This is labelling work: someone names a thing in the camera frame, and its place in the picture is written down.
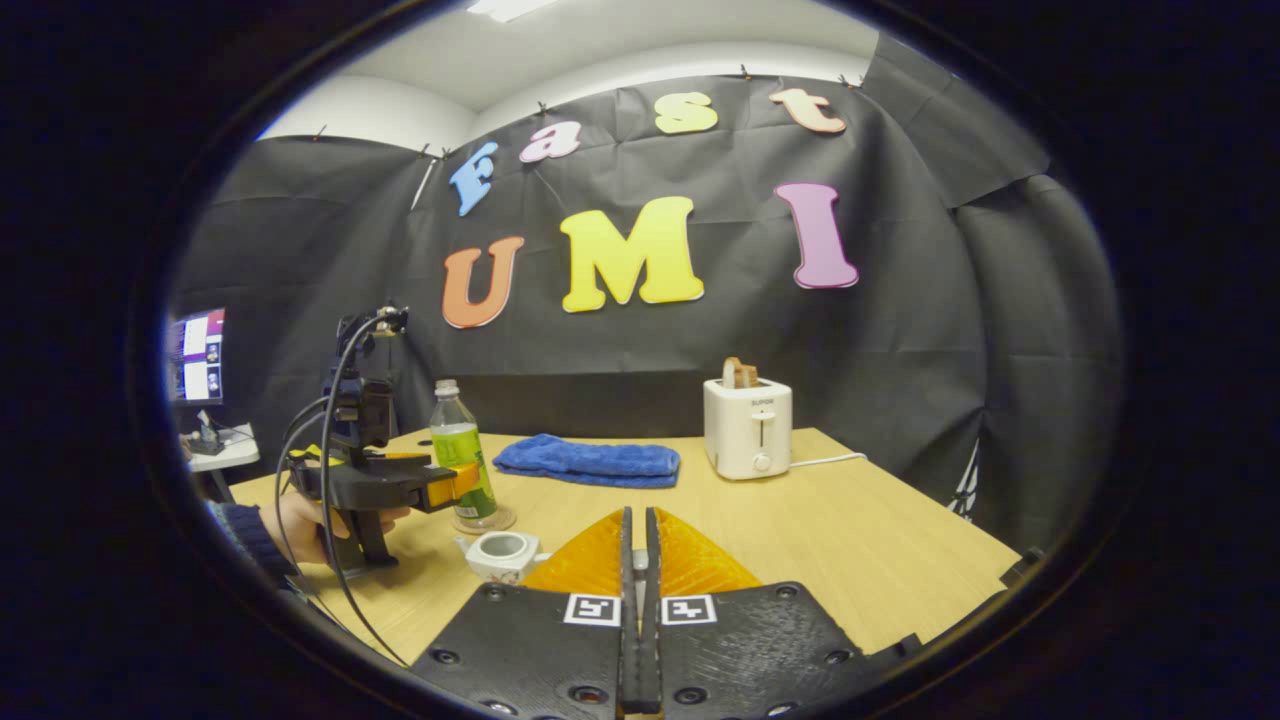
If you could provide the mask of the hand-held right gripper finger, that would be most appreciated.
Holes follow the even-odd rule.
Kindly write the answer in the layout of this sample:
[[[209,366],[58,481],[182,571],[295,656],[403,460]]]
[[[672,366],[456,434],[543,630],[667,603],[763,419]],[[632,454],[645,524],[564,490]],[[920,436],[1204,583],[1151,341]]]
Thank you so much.
[[[584,533],[594,555],[567,569],[602,591],[485,582],[410,671],[462,708],[498,719],[622,719],[635,696],[637,592],[632,512]]]
[[[690,524],[646,511],[643,666],[666,719],[777,719],[868,688],[869,657],[803,584],[764,584]]]

